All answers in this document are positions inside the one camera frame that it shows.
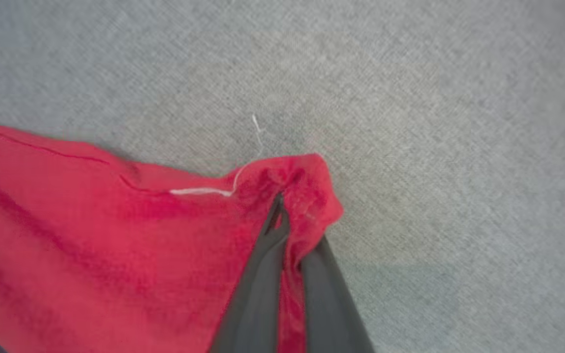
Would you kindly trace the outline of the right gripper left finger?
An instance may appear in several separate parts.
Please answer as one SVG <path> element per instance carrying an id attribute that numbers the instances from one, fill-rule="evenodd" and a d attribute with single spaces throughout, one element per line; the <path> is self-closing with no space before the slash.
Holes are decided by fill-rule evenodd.
<path id="1" fill-rule="evenodd" d="M 288 237 L 288 214 L 283 196 L 278 194 L 218 326 L 211 353 L 277 351 L 281 275 Z"/>

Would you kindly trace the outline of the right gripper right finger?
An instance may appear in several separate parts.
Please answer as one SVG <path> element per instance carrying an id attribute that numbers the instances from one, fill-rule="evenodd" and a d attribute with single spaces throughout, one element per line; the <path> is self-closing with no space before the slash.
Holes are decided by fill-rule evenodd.
<path id="1" fill-rule="evenodd" d="M 308 353 L 375 349 L 326 237 L 301 261 Z"/>

